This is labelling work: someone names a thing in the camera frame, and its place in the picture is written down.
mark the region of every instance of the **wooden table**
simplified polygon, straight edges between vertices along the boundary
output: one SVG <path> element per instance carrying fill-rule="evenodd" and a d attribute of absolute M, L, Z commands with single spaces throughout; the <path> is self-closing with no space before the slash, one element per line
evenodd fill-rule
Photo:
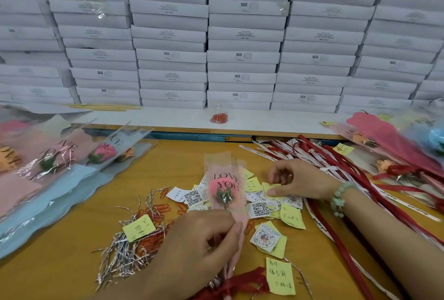
<path fill-rule="evenodd" d="M 137 196 L 145 197 L 150 189 L 178 186 L 191 189 L 203 177 L 204 153 L 231 151 L 247 161 L 247 168 L 259 181 L 267 178 L 271 162 L 241 149 L 236 143 L 195 142 L 161 140 L 147 155 L 135 161 L 129 169 L 120 173 L 111 183 L 101 187 L 86 202 L 71 211 L 56 224 L 38 231 L 21 249 L 0 260 L 0 298 L 5 300 L 69 300 L 81 299 L 94 293 L 94 280 L 100 262 L 100 253 L 93 250 L 108 247 L 114 234 L 121 230 L 119 220 L 128 219 L 128 212 L 115 206 L 135 210 Z M 411 204 L 427 209 L 414 199 L 403 196 Z M 178 217 L 178 206 L 165 198 L 171 212 L 166 220 Z M 386 289 L 400 297 L 394 283 L 347 229 L 341 219 L 332 216 L 328 205 L 321 207 L 325 217 L 344 241 L 350 253 L 363 268 Z M 444 239 L 442 223 L 435 222 L 407 208 L 416 221 Z M 441 217 L 433 210 L 429 213 Z M 363 299 L 347 266 L 330 239 L 316 227 L 307 211 L 302 212 L 307 230 L 297 230 L 273 220 L 279 231 L 288 237 L 286 257 L 304 273 L 317 300 Z M 264 266 L 266 254 L 259 252 L 247 234 L 236 273 L 243 273 Z M 293 269 L 298 300 L 310 299 L 299 275 Z M 373 284 L 368 282 L 375 299 L 387 299 Z M 240 294 L 235 300 L 250 299 Z M 260 294 L 261 299 L 283 299 L 274 294 Z"/>

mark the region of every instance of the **qr code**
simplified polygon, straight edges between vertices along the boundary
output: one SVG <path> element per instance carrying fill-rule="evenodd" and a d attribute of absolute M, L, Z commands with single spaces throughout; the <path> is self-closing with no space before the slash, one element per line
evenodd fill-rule
<path fill-rule="evenodd" d="M 256 217 L 269 216 L 270 214 L 270 209 L 266 202 L 252 203 L 251 206 L 253 208 L 253 214 Z"/>
<path fill-rule="evenodd" d="M 189 207 L 203 202 L 203 198 L 200 196 L 198 190 L 191 190 L 189 193 L 185 194 L 184 197 Z"/>

